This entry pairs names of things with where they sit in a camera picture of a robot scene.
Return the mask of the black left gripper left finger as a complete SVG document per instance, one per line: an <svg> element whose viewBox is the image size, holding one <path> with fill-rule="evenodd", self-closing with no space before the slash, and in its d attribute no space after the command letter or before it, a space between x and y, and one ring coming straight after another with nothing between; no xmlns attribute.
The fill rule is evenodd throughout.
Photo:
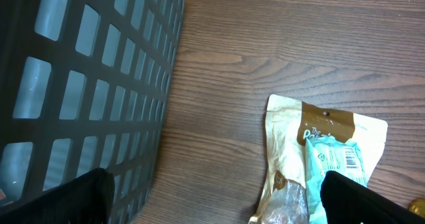
<svg viewBox="0 0 425 224"><path fill-rule="evenodd" d="M1 223L107 223L114 201L112 173L96 168L22 204L1 210Z"/></svg>

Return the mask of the teal snack bar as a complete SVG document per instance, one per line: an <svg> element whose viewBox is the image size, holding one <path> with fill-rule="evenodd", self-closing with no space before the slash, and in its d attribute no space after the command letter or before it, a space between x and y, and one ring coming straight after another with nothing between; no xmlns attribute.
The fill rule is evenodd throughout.
<svg viewBox="0 0 425 224"><path fill-rule="evenodd" d="M321 185L328 171L336 171L362 186L367 185L363 157L356 142L341 143L324 136L305 140L306 197L310 223L327 223L320 198Z"/></svg>

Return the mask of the yellow liquid bottle silver cap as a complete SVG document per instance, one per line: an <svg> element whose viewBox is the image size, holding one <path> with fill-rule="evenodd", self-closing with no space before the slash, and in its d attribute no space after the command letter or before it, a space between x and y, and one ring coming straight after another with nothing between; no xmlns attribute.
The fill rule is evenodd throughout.
<svg viewBox="0 0 425 224"><path fill-rule="evenodd" d="M408 210L422 218L425 218L425 199L415 199L408 207Z"/></svg>

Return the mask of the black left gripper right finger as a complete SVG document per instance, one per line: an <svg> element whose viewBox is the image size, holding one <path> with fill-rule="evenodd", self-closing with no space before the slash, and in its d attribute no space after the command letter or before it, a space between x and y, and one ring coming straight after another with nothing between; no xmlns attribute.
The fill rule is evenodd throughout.
<svg viewBox="0 0 425 224"><path fill-rule="evenodd" d="M320 198L328 224L424 224L424 218L336 171L328 171Z"/></svg>

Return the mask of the brown snack pouch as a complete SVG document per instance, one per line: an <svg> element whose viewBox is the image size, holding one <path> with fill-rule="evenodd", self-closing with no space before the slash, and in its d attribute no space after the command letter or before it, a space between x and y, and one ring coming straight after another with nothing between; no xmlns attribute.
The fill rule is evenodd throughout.
<svg viewBox="0 0 425 224"><path fill-rule="evenodd" d="M266 109L268 171L250 223L310 223L306 197L305 140L331 136L356 142L367 183L383 155L388 124L344 110L326 109L270 95Z"/></svg>

